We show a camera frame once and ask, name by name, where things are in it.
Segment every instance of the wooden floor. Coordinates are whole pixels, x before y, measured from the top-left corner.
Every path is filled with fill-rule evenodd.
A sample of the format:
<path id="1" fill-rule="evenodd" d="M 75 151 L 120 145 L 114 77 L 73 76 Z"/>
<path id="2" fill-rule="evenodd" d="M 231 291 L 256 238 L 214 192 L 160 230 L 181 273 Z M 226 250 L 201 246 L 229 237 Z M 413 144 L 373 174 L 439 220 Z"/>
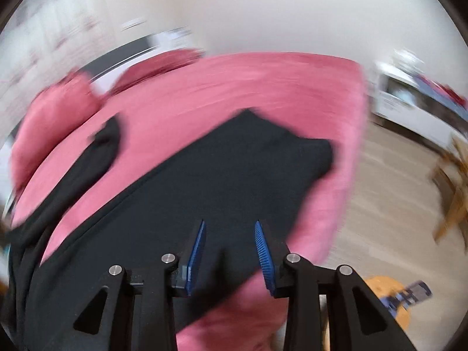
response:
<path id="1" fill-rule="evenodd" d="M 442 350 L 468 310 L 468 255 L 458 228 L 439 245 L 441 193 L 427 174 L 438 155 L 370 123 L 353 195 L 323 266 L 350 264 L 363 278 L 425 281 L 434 296 L 412 311 L 408 335 L 419 351 Z"/>

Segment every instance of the white curtain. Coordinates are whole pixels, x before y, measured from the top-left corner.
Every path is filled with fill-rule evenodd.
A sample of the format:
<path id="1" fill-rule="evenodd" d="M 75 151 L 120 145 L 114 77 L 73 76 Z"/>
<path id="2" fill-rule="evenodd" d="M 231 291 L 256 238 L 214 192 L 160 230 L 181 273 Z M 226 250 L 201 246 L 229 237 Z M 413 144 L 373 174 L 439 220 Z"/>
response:
<path id="1" fill-rule="evenodd" d="M 0 34 L 0 144 L 35 95 L 115 47 L 103 0 L 24 0 Z"/>

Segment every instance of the pink bedsheet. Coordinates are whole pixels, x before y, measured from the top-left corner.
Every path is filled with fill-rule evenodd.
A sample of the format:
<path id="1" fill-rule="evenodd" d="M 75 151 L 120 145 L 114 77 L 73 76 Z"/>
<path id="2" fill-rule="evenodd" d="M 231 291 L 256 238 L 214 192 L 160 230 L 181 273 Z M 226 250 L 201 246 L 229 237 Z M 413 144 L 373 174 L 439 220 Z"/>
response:
<path id="1" fill-rule="evenodd" d="M 334 167 L 307 196 L 289 238 L 291 251 L 314 263 L 326 257 L 355 172 L 367 115 L 358 64 L 330 56 L 250 53 L 205 58 L 143 81 L 110 98 L 39 166 L 21 196 L 22 222 L 53 189 L 111 116 L 123 125 L 115 164 L 64 215 L 44 253 L 47 259 L 86 218 L 129 184 L 232 117 L 258 112 L 305 137 L 332 139 Z M 177 334 L 179 350 L 267 350 L 285 320 L 286 300 L 274 300 L 261 273 L 199 321 Z"/>

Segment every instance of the silver screw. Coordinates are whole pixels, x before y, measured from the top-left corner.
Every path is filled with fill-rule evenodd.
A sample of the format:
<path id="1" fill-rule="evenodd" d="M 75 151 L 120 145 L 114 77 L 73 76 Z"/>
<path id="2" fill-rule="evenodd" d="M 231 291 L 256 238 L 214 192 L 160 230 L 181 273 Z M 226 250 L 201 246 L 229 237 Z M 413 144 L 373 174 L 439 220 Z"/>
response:
<path id="1" fill-rule="evenodd" d="M 109 273 L 112 274 L 113 276 L 117 276 L 122 272 L 122 267 L 120 265 L 112 265 L 109 268 Z"/>
<path id="2" fill-rule="evenodd" d="M 289 255 L 286 256 L 286 260 L 289 262 L 298 262 L 300 256 L 297 253 L 289 253 Z"/>
<path id="3" fill-rule="evenodd" d="M 173 262 L 175 258 L 176 257 L 172 253 L 166 253 L 162 255 L 161 261 L 165 264 L 169 264 L 170 262 Z"/>
<path id="4" fill-rule="evenodd" d="M 352 268 L 349 265 L 342 265 L 339 269 L 341 274 L 344 274 L 345 276 L 349 276 L 352 274 Z"/>

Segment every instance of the red pillow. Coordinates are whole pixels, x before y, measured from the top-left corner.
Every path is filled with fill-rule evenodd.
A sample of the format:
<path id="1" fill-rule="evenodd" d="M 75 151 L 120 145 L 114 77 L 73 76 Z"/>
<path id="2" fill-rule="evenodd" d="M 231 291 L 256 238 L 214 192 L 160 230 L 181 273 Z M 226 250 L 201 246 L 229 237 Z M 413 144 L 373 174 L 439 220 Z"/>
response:
<path id="1" fill-rule="evenodd" d="M 18 194 L 48 154 L 101 108 L 84 74 L 70 73 L 30 104 L 13 143 L 10 168 Z"/>
<path id="2" fill-rule="evenodd" d="M 115 82 L 108 94 L 116 95 L 146 79 L 194 63 L 201 53 L 194 49 L 171 50 L 145 59 L 129 67 Z"/>

